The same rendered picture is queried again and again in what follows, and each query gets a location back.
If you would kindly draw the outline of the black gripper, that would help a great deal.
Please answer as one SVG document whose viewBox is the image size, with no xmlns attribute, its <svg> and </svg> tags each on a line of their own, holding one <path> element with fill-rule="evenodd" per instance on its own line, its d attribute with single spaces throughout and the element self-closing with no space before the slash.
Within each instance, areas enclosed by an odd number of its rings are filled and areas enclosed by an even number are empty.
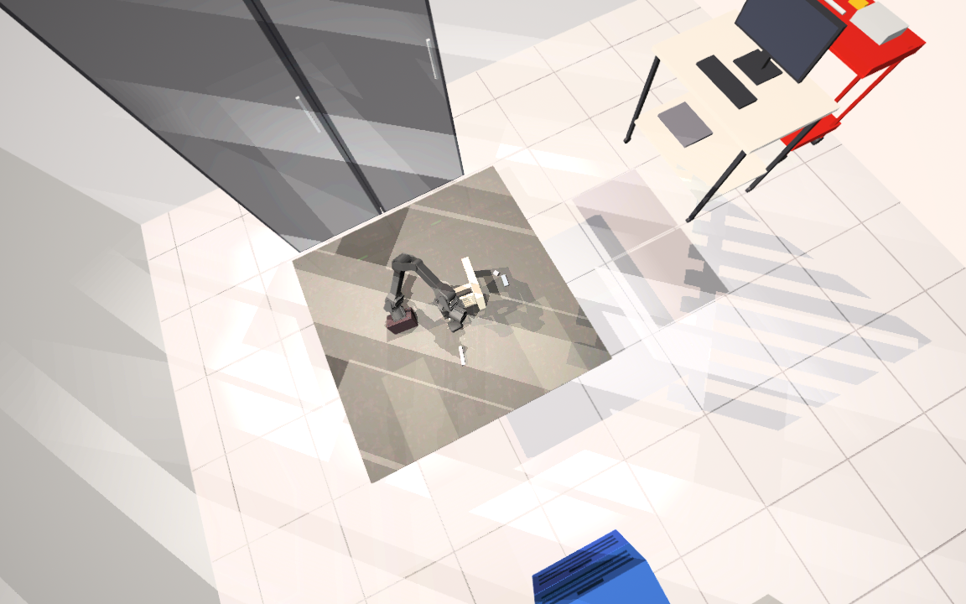
<svg viewBox="0 0 966 604">
<path fill-rule="evenodd" d="M 446 314 L 446 315 L 445 314 L 442 314 L 442 315 L 444 315 L 444 319 L 445 320 L 449 320 L 449 318 L 451 318 L 451 317 L 449 317 L 449 314 Z M 453 333 L 456 332 L 456 331 L 459 331 L 459 329 L 463 328 L 463 324 L 460 324 L 456 320 L 452 320 L 452 318 L 451 318 L 451 321 L 448 322 L 448 326 L 451 329 L 451 332 L 453 332 Z"/>
</svg>

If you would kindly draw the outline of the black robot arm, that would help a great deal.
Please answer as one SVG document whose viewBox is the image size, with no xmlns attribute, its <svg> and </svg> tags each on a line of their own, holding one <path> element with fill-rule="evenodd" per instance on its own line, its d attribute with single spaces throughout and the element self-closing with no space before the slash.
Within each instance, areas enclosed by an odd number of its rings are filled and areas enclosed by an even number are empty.
<svg viewBox="0 0 966 604">
<path fill-rule="evenodd" d="M 392 260 L 392 271 L 394 271 L 392 273 L 392 286 L 390 294 L 386 297 L 386 304 L 383 307 L 386 312 L 390 312 L 392 315 L 392 322 L 406 318 L 405 309 L 400 306 L 403 304 L 403 297 L 405 295 L 400 292 L 400 289 L 402 289 L 405 271 L 409 270 L 417 272 L 419 277 L 424 279 L 427 285 L 432 287 L 434 297 L 436 297 L 434 305 L 439 307 L 442 314 L 449 314 L 452 320 L 456 320 L 460 324 L 466 320 L 467 312 L 464 310 L 466 306 L 457 297 L 453 288 L 436 278 L 434 273 L 424 265 L 422 259 L 416 258 L 413 255 L 407 255 L 406 253 L 400 253 L 397 258 Z"/>
</svg>

